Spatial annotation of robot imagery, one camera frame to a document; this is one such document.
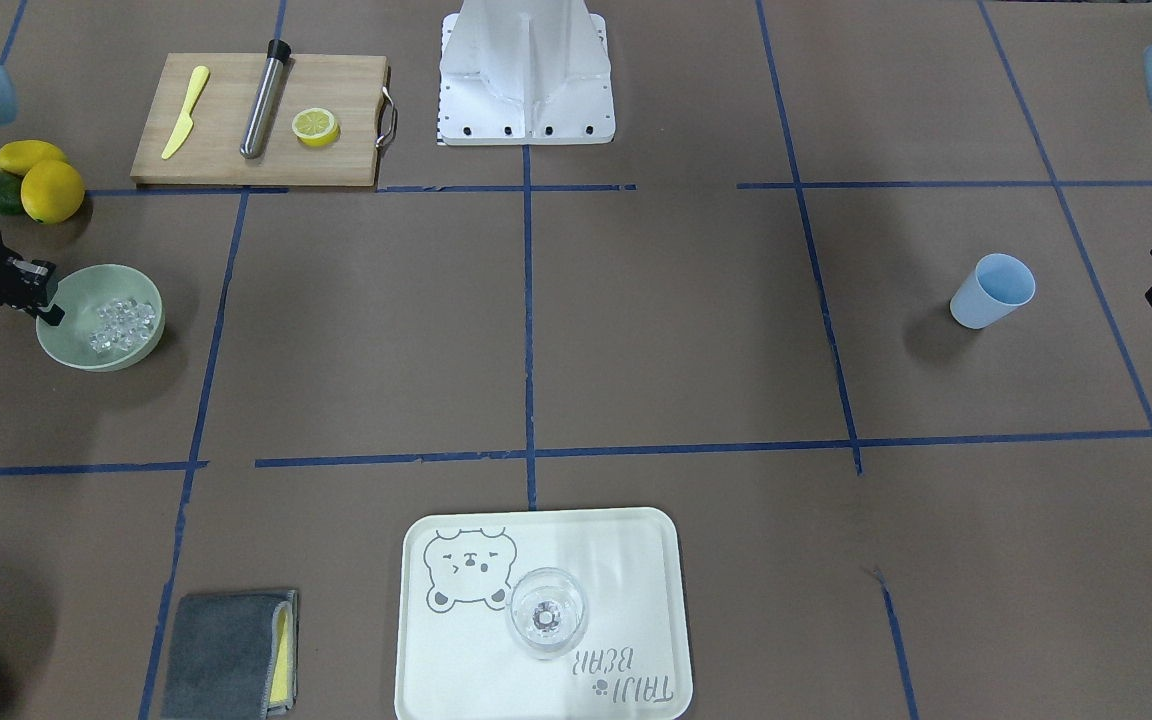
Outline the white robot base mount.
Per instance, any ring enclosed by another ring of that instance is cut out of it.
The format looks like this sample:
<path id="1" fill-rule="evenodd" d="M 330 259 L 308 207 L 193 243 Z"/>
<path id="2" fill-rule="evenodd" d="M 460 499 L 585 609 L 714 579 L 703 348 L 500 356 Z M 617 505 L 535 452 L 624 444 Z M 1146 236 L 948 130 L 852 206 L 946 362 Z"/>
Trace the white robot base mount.
<path id="1" fill-rule="evenodd" d="M 607 26 L 584 1 L 465 1 L 440 41 L 440 145 L 614 141 Z"/>

